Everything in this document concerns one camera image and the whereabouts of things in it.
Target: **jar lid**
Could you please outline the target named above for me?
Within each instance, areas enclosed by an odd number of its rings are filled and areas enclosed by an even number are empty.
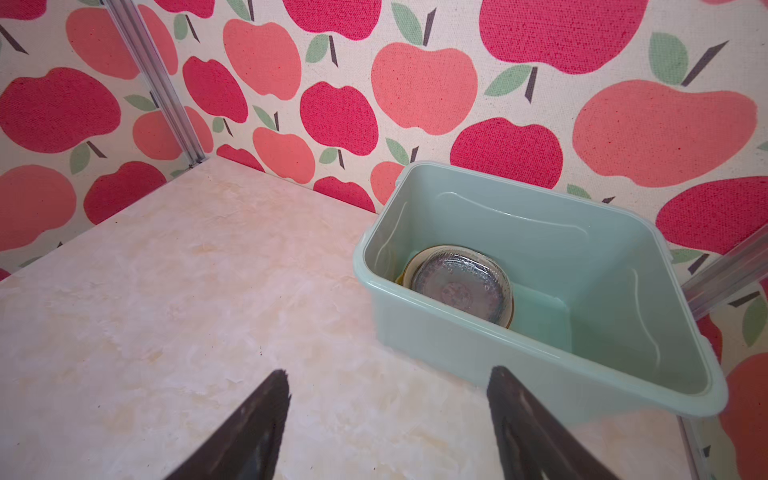
[[[424,253],[427,252],[420,265],[413,266],[414,261],[409,264],[415,272],[408,283],[406,268],[403,286],[462,312],[509,327],[514,300],[509,279],[496,262],[474,250],[453,245],[433,247]]]

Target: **wall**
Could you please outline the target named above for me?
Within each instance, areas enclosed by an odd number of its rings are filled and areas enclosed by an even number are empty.
[[[178,74],[170,31],[142,14]],[[165,184],[187,159],[98,0],[3,1],[0,27],[1,280]]]
[[[142,1],[174,26],[174,84],[220,156],[358,207],[381,211],[412,160],[450,162],[634,210],[680,281],[768,221],[764,0]],[[700,328],[765,401],[747,290]],[[705,422],[721,480],[768,469],[753,400],[731,437]]]

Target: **white marble surface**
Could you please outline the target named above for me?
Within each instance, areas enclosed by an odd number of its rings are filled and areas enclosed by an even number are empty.
[[[352,252],[375,215],[214,158],[0,283],[0,477],[162,478],[275,368],[276,479],[501,478],[483,392],[376,341]],[[690,478],[677,420],[576,436]]]

